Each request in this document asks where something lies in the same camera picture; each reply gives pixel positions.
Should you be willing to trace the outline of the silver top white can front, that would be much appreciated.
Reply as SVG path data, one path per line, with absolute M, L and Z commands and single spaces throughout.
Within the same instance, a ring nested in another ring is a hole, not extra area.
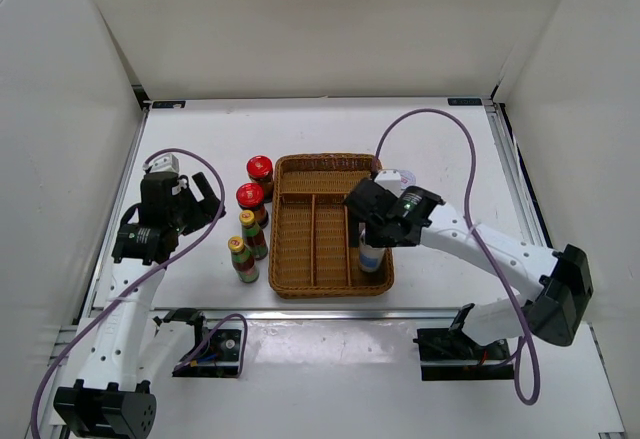
M 374 248 L 366 243 L 361 243 L 359 245 L 359 268 L 366 273 L 378 271 L 382 265 L 385 253 L 384 248 Z

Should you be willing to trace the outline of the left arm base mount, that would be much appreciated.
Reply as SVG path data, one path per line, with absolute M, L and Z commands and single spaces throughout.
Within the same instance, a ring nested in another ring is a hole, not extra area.
M 239 378 L 246 352 L 248 322 L 231 313 L 208 327 L 204 313 L 193 308 L 170 310 L 153 318 L 157 327 L 184 323 L 193 330 L 193 347 L 175 365 L 175 378 Z

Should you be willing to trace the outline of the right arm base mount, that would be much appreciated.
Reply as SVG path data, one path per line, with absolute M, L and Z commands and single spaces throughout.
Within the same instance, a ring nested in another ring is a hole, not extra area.
M 512 353 L 504 339 L 482 346 L 462 333 L 464 320 L 473 306 L 473 303 L 463 306 L 448 327 L 417 330 L 413 343 L 418 348 L 422 381 L 490 381 L 514 378 Z

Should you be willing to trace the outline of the purple lid dark jar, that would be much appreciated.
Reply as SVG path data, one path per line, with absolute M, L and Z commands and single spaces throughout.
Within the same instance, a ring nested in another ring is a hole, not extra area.
M 407 187 L 414 186 L 416 184 L 415 175 L 409 170 L 399 170 L 400 178 L 401 178 L 401 188 L 406 189 Z

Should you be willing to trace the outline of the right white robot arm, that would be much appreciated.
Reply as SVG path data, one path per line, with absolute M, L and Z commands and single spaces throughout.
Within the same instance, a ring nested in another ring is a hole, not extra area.
M 512 298 L 464 306 L 450 326 L 449 346 L 470 359 L 499 339 L 531 334 L 567 347 L 593 295 L 586 253 L 511 238 L 488 226 L 471 227 L 440 196 L 417 186 L 395 195 L 370 178 L 346 196 L 351 220 L 363 225 L 373 248 L 424 246 L 451 254 L 505 282 Z

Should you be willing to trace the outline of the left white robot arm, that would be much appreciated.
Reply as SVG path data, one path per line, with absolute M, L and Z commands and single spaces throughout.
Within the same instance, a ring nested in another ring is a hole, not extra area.
M 209 233 L 225 214 L 224 194 L 198 172 L 147 171 L 140 199 L 121 216 L 111 257 L 109 303 L 79 332 L 95 334 L 78 377 L 55 392 L 53 407 L 81 438 L 146 438 L 157 400 L 140 363 L 151 303 L 182 236 Z

